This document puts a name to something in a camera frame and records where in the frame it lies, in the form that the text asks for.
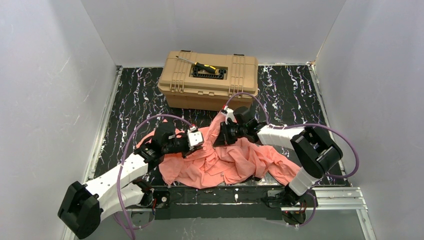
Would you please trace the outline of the pink jacket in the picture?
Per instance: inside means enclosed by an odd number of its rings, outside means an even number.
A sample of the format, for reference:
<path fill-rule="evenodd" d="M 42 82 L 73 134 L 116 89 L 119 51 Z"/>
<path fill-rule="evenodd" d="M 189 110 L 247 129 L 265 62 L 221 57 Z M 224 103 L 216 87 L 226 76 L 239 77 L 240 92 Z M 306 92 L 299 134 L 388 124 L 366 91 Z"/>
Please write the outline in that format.
<path fill-rule="evenodd" d="M 166 185 L 179 182 L 189 187 L 205 189 L 221 183 L 233 185 L 254 176 L 270 173 L 278 183 L 287 185 L 300 167 L 280 154 L 273 146 L 256 145 L 240 138 L 233 145 L 213 147 L 225 116 L 218 113 L 210 126 L 200 128 L 204 137 L 202 149 L 186 158 L 180 153 L 167 154 L 157 167 L 158 179 Z"/>

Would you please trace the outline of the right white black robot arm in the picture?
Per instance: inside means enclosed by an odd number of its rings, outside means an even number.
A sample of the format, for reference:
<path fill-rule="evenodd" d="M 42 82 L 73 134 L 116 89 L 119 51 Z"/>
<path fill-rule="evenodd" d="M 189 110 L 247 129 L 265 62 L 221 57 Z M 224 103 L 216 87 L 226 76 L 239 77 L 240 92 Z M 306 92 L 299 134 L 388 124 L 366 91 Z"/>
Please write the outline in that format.
<path fill-rule="evenodd" d="M 304 206 L 308 191 L 343 157 L 342 150 L 323 125 L 275 126 L 259 122 L 245 106 L 232 110 L 226 105 L 220 113 L 225 120 L 220 123 L 215 147 L 230 146 L 238 139 L 246 139 L 261 146 L 279 146 L 295 151 L 301 168 L 282 191 L 262 197 L 270 208 L 298 203 Z"/>

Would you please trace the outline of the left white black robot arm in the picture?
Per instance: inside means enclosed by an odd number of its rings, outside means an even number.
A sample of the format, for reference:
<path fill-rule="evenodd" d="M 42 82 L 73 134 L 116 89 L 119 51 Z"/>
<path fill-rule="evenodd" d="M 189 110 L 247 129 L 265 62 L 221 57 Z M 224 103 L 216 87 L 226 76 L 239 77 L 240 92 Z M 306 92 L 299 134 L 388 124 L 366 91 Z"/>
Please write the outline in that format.
<path fill-rule="evenodd" d="M 162 122 L 124 162 L 85 183 L 73 182 L 58 210 L 58 217 L 80 240 L 90 236 L 107 217 L 153 200 L 153 187 L 142 177 L 157 167 L 166 155 L 185 158 L 201 149 L 202 132 L 195 126 L 177 132 L 171 122 Z"/>

